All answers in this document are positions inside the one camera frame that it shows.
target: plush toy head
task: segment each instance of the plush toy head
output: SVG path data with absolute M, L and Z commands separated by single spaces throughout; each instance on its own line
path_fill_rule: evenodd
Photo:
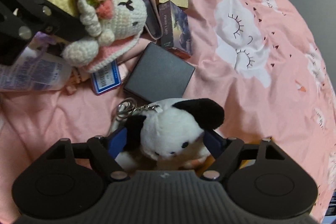
M 62 56 L 76 67 L 94 61 L 88 72 L 99 70 L 135 46 L 147 19 L 142 0 L 49 1 L 73 16 L 78 14 L 85 25 L 88 36 L 69 44 Z M 111 48 L 100 52 L 101 47 Z
M 125 150 L 140 146 L 153 160 L 178 165 L 209 155 L 202 137 L 205 130 L 222 125 L 224 110 L 220 105 L 210 99 L 166 99 L 151 105 L 159 107 L 127 119 Z

